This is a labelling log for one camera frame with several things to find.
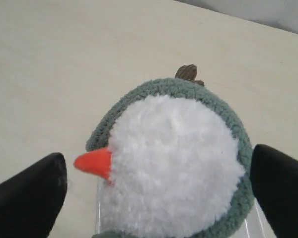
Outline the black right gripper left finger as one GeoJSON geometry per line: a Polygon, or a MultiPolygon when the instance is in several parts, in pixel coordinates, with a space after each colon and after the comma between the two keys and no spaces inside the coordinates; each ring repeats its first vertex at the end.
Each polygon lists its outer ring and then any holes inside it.
{"type": "Polygon", "coordinates": [[[0,238],[47,238],[66,194],[67,168],[61,153],[0,183],[0,238]]]}

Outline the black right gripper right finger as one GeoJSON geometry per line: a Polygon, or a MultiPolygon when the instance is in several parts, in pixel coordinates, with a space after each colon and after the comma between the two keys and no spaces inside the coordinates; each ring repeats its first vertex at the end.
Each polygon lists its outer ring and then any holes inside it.
{"type": "Polygon", "coordinates": [[[265,144],[253,150],[250,180],[278,238],[298,238],[298,160],[265,144]]]}

